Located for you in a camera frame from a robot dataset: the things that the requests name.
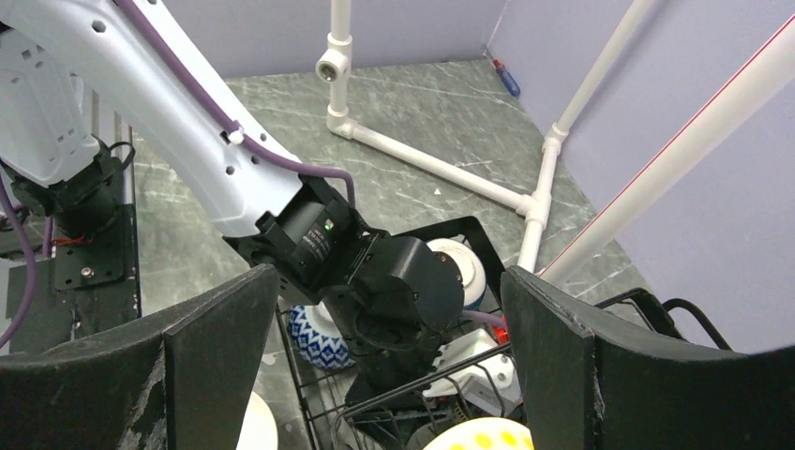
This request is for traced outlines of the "teal white bowl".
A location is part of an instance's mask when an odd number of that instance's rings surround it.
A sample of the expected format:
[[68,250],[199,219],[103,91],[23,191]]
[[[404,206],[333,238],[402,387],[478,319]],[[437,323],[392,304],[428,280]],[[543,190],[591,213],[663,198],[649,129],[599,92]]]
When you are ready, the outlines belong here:
[[456,264],[464,291],[464,308],[479,309],[486,293],[487,278],[485,266],[475,252],[466,244],[449,238],[434,239],[427,245],[431,250],[450,257]]

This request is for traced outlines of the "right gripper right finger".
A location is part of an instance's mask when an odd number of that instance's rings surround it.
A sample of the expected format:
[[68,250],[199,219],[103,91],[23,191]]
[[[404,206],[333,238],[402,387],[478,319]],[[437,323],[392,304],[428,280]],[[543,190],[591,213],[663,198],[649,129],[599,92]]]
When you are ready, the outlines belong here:
[[525,422],[539,449],[790,449],[794,351],[668,337],[519,267],[502,274]]

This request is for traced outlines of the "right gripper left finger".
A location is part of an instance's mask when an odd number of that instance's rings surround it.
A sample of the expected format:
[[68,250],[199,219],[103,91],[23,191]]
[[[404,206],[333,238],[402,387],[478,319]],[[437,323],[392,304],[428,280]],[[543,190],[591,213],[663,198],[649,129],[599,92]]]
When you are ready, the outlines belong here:
[[234,449],[278,302],[258,265],[207,292],[1,360],[5,449]]

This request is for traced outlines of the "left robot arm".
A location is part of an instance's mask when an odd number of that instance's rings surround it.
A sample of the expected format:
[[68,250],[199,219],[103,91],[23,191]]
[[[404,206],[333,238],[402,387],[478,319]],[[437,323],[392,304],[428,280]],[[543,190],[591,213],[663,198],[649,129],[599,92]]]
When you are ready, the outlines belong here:
[[272,140],[158,1],[1,5],[1,165],[14,196],[73,238],[119,219],[120,165],[84,129],[81,78],[157,149],[224,240],[249,263],[197,298],[61,345],[39,365],[13,358],[14,395],[43,388],[25,418],[39,443],[156,446],[231,438],[255,378],[254,354],[281,285],[324,301],[360,368],[364,401],[420,379],[458,319],[451,263],[420,239],[371,230],[329,180]]

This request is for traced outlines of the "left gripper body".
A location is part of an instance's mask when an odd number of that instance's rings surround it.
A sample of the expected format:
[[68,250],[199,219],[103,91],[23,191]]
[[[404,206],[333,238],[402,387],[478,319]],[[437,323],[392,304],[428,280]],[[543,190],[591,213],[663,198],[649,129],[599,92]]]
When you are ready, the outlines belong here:
[[460,384],[432,369],[393,388],[356,377],[346,396],[344,423],[353,429],[439,428],[453,421]]

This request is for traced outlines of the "orange geometric patterned bowl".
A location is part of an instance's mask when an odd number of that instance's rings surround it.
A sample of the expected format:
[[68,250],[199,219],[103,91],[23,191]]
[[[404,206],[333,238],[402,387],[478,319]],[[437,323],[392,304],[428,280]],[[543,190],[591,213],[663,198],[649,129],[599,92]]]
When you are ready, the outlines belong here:
[[290,307],[288,332],[299,355],[315,368],[340,370],[355,364],[324,304]]

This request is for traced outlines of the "ribbed white bowl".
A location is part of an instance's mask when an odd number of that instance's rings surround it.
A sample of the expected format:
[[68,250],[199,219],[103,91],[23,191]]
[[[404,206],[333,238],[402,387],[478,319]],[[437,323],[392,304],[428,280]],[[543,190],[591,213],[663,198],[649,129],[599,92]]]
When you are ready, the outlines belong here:
[[278,449],[275,417],[264,399],[255,392],[250,394],[236,449]]

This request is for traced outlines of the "blue yellow patterned bowl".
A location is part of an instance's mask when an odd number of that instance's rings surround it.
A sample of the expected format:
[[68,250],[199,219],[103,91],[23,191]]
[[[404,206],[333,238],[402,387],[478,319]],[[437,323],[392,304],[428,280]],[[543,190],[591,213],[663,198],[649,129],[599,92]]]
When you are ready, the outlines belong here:
[[502,417],[483,417],[455,425],[430,441],[424,450],[535,448],[531,431]]

